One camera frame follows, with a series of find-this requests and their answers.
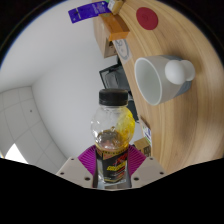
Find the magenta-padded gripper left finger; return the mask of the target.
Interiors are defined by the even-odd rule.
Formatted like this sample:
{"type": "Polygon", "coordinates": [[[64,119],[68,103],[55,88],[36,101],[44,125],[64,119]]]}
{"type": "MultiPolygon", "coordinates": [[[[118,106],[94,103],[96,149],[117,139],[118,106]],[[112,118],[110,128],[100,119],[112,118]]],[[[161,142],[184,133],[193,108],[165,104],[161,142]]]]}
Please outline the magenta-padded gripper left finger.
{"type": "Polygon", "coordinates": [[[96,188],[96,146],[90,146],[78,157],[70,157],[56,175],[84,188],[96,188]]]}

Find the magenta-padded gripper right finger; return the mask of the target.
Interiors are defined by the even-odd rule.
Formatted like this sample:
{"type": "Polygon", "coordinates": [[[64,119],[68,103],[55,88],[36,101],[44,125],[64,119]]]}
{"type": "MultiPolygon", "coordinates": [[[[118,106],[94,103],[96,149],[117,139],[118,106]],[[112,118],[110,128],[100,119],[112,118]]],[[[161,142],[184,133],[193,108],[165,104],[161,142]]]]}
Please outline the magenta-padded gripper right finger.
{"type": "Polygon", "coordinates": [[[128,174],[130,186],[140,188],[166,175],[165,170],[153,157],[146,157],[133,146],[128,149],[128,174]]]}

